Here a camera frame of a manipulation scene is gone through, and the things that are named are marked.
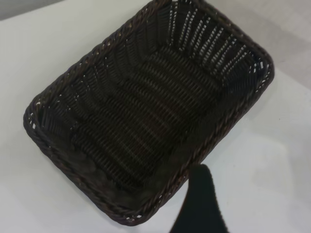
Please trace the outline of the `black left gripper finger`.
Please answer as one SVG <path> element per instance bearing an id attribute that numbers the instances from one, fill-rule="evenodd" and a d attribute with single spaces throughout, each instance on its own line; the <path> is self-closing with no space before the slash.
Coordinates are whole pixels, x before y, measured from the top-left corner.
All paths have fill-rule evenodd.
<path id="1" fill-rule="evenodd" d="M 171 232 L 220 232 L 220 211 L 212 175 L 206 165 L 190 169 L 187 194 Z"/>

